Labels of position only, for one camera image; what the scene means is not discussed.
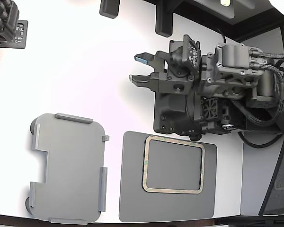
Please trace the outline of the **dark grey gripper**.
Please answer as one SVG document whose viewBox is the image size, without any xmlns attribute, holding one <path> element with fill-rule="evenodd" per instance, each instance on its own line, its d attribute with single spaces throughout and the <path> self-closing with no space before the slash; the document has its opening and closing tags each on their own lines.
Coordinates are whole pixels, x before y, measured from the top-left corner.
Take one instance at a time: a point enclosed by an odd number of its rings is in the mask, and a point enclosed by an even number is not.
<svg viewBox="0 0 284 227">
<path fill-rule="evenodd" d="M 242 97 L 245 90 L 253 89 L 263 75 L 263 58 L 259 49 L 243 44 L 217 44 L 214 53 L 202 55 L 199 43 L 175 42 L 170 44 L 166 62 L 167 73 L 129 75 L 137 87 L 167 94 L 188 95 L 196 92 L 203 97 Z M 165 59 L 144 52 L 134 59 L 154 71 L 165 70 Z"/>
</svg>

